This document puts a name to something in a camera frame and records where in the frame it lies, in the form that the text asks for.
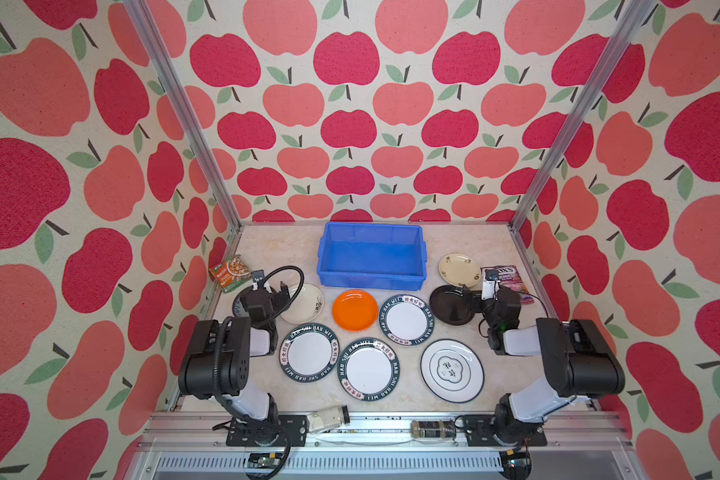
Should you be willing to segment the black plate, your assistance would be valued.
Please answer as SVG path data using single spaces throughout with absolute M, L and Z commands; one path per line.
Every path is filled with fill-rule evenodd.
M 469 323 L 474 315 L 474 294 L 466 287 L 443 285 L 436 288 L 429 297 L 433 315 L 440 321 L 462 326 Z

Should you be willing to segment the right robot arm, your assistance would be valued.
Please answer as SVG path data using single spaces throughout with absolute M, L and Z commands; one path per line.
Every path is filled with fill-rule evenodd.
M 487 341 L 498 355 L 539 357 L 543 375 L 504 395 L 496 406 L 494 435 L 517 442 L 543 426 L 547 417 L 580 398 L 598 399 L 623 391 L 625 375 L 612 348 L 592 320 L 538 318 L 519 326 L 520 294 L 505 287 L 481 293 Z

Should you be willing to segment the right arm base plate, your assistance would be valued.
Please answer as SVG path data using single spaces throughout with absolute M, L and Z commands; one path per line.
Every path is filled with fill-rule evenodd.
M 548 441 L 544 427 L 515 419 L 496 419 L 495 415 L 463 415 L 457 424 L 470 447 L 544 447 Z

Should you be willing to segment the white plate green cloud outline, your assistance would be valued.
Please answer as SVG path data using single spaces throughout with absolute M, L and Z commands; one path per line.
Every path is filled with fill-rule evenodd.
M 420 373 L 434 395 L 456 404 L 475 400 L 485 383 L 484 368 L 477 354 L 452 339 L 437 340 L 425 348 Z

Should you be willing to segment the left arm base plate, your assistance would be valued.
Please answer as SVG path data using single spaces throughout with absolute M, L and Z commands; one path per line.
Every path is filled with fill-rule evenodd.
M 277 428 L 271 424 L 246 424 L 232 419 L 219 427 L 227 430 L 226 445 L 230 447 L 303 447 L 309 431 L 305 415 L 280 415 Z

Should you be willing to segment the cream patterned small plate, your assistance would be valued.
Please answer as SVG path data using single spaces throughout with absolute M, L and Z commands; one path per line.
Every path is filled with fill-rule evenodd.
M 461 253 L 449 253 L 438 263 L 443 280 L 456 287 L 472 289 L 482 282 L 481 267 L 471 257 Z

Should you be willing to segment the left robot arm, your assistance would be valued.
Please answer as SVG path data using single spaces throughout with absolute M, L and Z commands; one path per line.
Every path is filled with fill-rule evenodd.
M 213 399 L 242 423 L 277 425 L 277 405 L 251 379 L 251 359 L 275 352 L 276 318 L 290 300 L 285 285 L 251 287 L 240 297 L 243 316 L 197 323 L 179 368 L 180 393 Z

